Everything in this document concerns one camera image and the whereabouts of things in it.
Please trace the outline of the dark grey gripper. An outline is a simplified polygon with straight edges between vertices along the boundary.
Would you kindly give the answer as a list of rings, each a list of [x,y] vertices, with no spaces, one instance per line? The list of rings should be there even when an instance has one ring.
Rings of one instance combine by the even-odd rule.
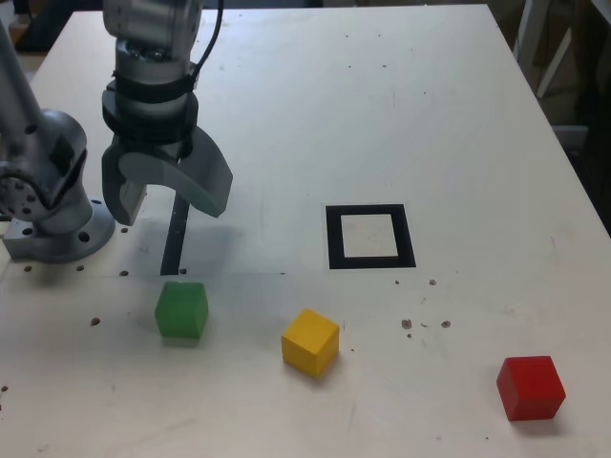
[[[168,187],[217,218],[225,211],[233,181],[220,148],[199,127],[190,137],[169,144],[114,135],[102,156],[101,171],[106,206],[123,225],[134,224],[146,185]]]

